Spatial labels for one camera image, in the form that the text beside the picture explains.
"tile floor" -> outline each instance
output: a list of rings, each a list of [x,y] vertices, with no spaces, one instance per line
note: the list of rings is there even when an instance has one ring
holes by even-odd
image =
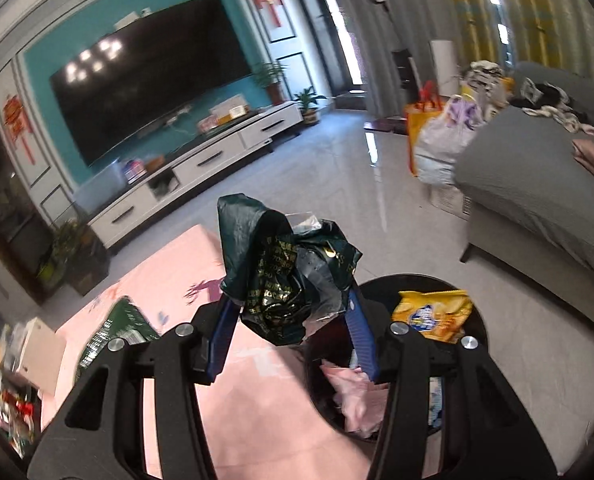
[[[565,470],[594,424],[594,333],[496,266],[458,259],[466,222],[429,204],[407,170],[407,138],[367,134],[361,112],[335,111],[154,224],[112,260],[85,298],[64,287],[45,305],[57,328],[126,272],[192,225],[218,231],[218,197],[243,192],[279,211],[333,219],[363,252],[362,283],[397,272],[429,274],[469,291],[490,352]]]

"pink table surface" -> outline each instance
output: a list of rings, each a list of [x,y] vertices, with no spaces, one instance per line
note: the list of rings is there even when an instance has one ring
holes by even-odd
[[[218,238],[194,226],[75,314],[57,331],[67,341],[66,351],[55,396],[43,395],[42,428],[70,392],[81,351],[118,298],[129,296],[163,333],[215,301],[224,273]],[[190,288],[194,293],[189,295]],[[222,374],[212,386],[197,386],[197,397],[219,479],[359,480],[367,475],[369,458],[311,404],[295,353],[271,345],[240,322]],[[153,406],[153,384],[147,381],[146,469],[160,478]]]

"yellow snack bag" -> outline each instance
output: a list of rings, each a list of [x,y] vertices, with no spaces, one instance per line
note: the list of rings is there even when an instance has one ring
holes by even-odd
[[[393,321],[403,321],[428,339],[454,343],[472,312],[465,290],[445,292],[400,292],[401,301],[392,313]]]

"white tv cabinet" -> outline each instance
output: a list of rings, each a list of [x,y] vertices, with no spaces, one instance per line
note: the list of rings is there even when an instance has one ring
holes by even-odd
[[[273,135],[295,126],[301,120],[298,105],[295,102],[286,102],[214,137],[209,137],[209,133],[205,142],[130,186],[119,199],[94,216],[88,224],[104,246],[110,248],[157,211],[208,177],[271,143]],[[170,170],[179,181],[179,186],[157,198],[149,182]]]

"white cylinder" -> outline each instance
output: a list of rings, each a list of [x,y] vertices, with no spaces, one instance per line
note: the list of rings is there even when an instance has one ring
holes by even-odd
[[[460,93],[460,73],[455,43],[448,40],[433,40],[430,42],[430,48],[435,62],[438,93],[445,97]]]

